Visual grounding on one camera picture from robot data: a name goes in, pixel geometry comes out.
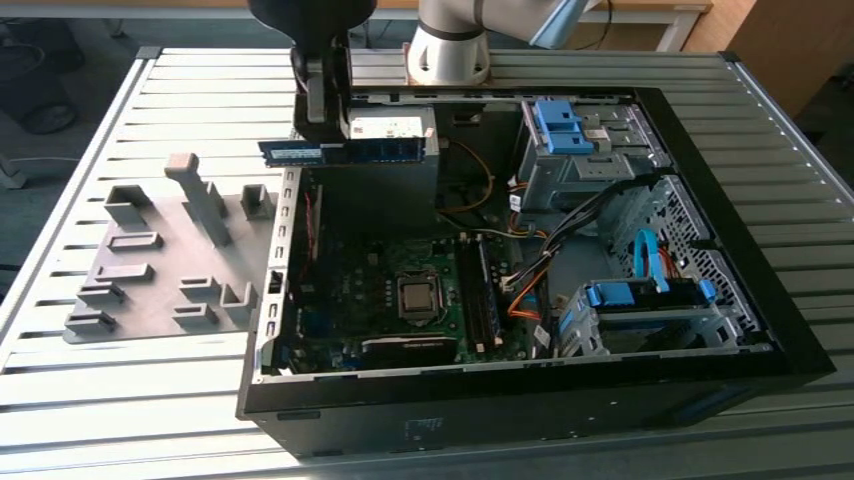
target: metal table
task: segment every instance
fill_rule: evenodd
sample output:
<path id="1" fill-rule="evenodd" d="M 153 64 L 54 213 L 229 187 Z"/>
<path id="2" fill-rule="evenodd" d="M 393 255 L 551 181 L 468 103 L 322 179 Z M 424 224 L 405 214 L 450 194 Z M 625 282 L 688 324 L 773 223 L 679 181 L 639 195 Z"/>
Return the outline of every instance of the metal table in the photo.
<path id="1" fill-rule="evenodd" d="M 398 52 L 358 52 L 353 61 L 357 83 L 401 82 Z M 773 478 L 849 478 L 854 195 L 744 68 L 716 55 L 497 51 L 493 74 L 499 84 L 663 89 L 839 372 L 687 429 L 298 464 L 233 416 L 245 334 L 92 346 L 59 337 L 112 185 L 174 195 L 162 177 L 173 151 L 198 154 L 222 194 L 278 183 L 256 141 L 289 132 L 286 51 L 166 49 L 130 68 L 0 310 L 0 472 L 596 479 L 772 470 Z"/>

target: label sticker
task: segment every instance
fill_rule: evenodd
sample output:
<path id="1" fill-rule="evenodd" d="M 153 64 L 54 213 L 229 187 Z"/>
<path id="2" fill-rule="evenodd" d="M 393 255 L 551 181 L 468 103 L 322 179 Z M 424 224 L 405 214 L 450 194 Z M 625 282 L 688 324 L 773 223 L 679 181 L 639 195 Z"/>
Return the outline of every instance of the label sticker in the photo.
<path id="1" fill-rule="evenodd" d="M 509 196 L 509 209 L 516 213 L 521 212 L 521 197 L 519 195 Z"/>
<path id="2" fill-rule="evenodd" d="M 420 137 L 421 117 L 356 117 L 349 125 L 350 138 Z"/>
<path id="3" fill-rule="evenodd" d="M 548 344 L 551 343 L 551 335 L 548 335 L 545 329 L 539 325 L 533 329 L 533 338 L 536 338 L 536 341 L 543 347 L 548 348 Z"/>
<path id="4" fill-rule="evenodd" d="M 607 140 L 608 131 L 604 128 L 597 128 L 595 130 L 584 130 L 584 136 L 592 140 Z"/>
<path id="5" fill-rule="evenodd" d="M 434 440 L 436 432 L 444 424 L 444 418 L 420 418 L 402 424 L 402 438 L 410 442 Z"/>
<path id="6" fill-rule="evenodd" d="M 305 158 L 320 158 L 322 156 L 322 152 L 318 148 L 297 148 L 293 150 L 273 150 L 269 152 L 269 155 L 274 160 L 281 159 L 305 159 Z"/>

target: floor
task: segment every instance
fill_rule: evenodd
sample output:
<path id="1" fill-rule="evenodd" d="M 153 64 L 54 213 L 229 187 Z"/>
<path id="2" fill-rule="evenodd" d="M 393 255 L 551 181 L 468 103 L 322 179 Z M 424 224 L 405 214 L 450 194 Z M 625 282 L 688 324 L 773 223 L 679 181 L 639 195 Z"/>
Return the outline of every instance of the floor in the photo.
<path id="1" fill-rule="evenodd" d="M 128 20 L 122 24 L 125 37 L 110 39 L 109 26 L 98 20 L 70 21 L 77 43 L 86 56 L 85 66 L 62 75 L 62 83 L 78 108 L 76 124 L 65 131 L 35 136 L 23 133 L 0 115 L 0 153 L 10 159 L 61 157 L 80 158 L 100 119 L 112 101 L 138 45 L 170 47 L 286 47 L 289 42 L 277 32 L 250 20 Z M 412 38 L 414 22 L 372 21 L 372 48 L 397 48 Z M 525 48 L 508 37 L 489 38 L 493 48 Z M 364 32 L 354 32 L 354 46 L 364 46 Z M 819 150 L 844 178 L 854 180 L 854 88 L 841 91 L 837 82 L 828 82 L 813 103 L 797 118 L 812 138 L 819 138 Z M 29 178 L 22 190 L 0 190 L 0 264 L 19 265 L 29 252 L 43 222 L 58 198 L 74 163 L 66 160 L 15 162 Z M 0 270 L 0 295 L 7 290 L 14 273 Z"/>

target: white cable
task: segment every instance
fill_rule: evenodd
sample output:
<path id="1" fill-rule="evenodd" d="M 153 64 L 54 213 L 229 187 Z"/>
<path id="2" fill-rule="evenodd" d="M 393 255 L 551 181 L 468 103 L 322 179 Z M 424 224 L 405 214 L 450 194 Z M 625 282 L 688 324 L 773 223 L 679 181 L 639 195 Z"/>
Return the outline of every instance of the white cable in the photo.
<path id="1" fill-rule="evenodd" d="M 446 214 L 444 214 L 441 212 L 438 212 L 438 218 L 441 220 L 444 220 L 445 222 L 448 222 L 450 225 L 453 225 L 456 228 L 458 228 L 462 231 L 470 230 L 472 232 L 490 233 L 492 235 L 499 235 L 499 236 L 505 237 L 505 238 L 517 238 L 517 239 L 528 238 L 527 235 L 515 235 L 512 233 L 507 233 L 507 232 L 501 232 L 500 230 L 494 230 L 492 228 L 468 228 L 462 224 L 460 224 L 456 220 L 453 220 L 453 218 L 450 218 L 449 215 L 446 215 Z"/>
<path id="2" fill-rule="evenodd" d="M 27 157 L 27 158 L 10 158 L 9 162 L 34 162 L 37 160 L 61 160 L 62 162 L 78 162 L 78 158 L 70 157 Z"/>

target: green motherboard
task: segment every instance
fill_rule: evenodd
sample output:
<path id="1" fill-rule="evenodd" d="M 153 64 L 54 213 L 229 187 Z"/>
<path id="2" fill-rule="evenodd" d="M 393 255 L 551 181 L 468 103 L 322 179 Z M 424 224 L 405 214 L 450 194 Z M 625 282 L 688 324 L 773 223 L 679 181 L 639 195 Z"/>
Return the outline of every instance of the green motherboard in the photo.
<path id="1" fill-rule="evenodd" d="M 484 283 L 497 292 L 499 278 L 512 264 L 511 241 L 500 237 L 478 241 Z M 452 339 L 450 364 L 525 358 L 529 326 L 501 314 L 507 303 L 497 293 L 497 341 L 482 347 L 469 338 L 458 242 L 457 237 L 445 236 L 350 240 L 325 246 L 312 280 L 301 285 L 308 293 L 298 309 L 298 351 L 286 350 L 298 373 L 368 368 L 360 361 L 362 342 L 400 337 L 442 339 L 448 347 Z"/>

